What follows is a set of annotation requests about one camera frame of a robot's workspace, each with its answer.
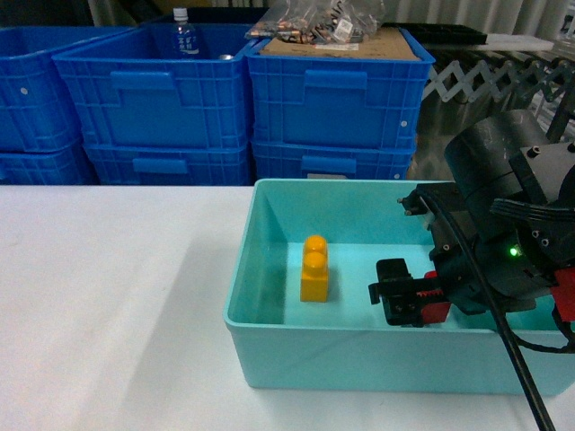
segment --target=bottle cap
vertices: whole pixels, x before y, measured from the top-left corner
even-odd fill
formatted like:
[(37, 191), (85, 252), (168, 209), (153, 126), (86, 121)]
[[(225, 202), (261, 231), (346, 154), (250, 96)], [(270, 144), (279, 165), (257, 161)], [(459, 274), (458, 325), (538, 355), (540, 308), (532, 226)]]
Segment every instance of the bottle cap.
[(175, 21), (188, 21), (188, 9), (185, 7), (174, 7), (173, 19)]

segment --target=bottle label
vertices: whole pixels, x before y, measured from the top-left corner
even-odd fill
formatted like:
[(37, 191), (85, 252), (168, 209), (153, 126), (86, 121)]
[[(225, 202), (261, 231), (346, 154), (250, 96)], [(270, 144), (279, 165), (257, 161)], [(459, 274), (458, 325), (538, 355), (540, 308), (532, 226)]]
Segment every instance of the bottle label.
[(195, 31), (178, 31), (173, 35), (173, 45), (181, 57), (197, 56), (199, 53)]

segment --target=cardboard box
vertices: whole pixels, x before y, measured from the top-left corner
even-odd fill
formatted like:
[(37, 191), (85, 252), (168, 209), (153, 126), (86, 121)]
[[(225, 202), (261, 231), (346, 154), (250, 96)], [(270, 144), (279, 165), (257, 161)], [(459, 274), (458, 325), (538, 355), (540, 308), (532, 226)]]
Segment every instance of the cardboard box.
[(263, 56), (333, 57), (386, 60), (419, 60), (398, 29), (383, 28), (361, 43), (301, 45), (272, 40), (260, 51)]

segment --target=white table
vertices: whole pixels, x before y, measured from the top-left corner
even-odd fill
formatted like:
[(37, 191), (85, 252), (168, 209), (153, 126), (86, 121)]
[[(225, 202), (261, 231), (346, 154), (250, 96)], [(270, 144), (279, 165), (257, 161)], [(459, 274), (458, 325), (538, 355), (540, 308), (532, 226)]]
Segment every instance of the white table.
[[(520, 396), (250, 388), (222, 309), (251, 195), (0, 188), (0, 429), (535, 429)], [(575, 385), (546, 405), (574, 429)]]

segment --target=crate handle slot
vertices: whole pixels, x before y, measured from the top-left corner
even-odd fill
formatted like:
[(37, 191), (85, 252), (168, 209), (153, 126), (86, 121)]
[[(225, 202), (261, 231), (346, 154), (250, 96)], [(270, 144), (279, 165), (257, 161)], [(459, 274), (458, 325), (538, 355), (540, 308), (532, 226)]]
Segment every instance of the crate handle slot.
[(110, 73), (112, 87), (116, 90), (175, 90), (172, 72), (123, 72)]
[(318, 157), (314, 155), (302, 156), (302, 172), (311, 173), (340, 173), (354, 175), (358, 168), (355, 159), (337, 159), (332, 157)]
[(367, 72), (306, 70), (305, 86), (365, 91), (367, 90)]
[(134, 172), (139, 173), (171, 173), (184, 175), (188, 173), (185, 160), (178, 159), (134, 159)]

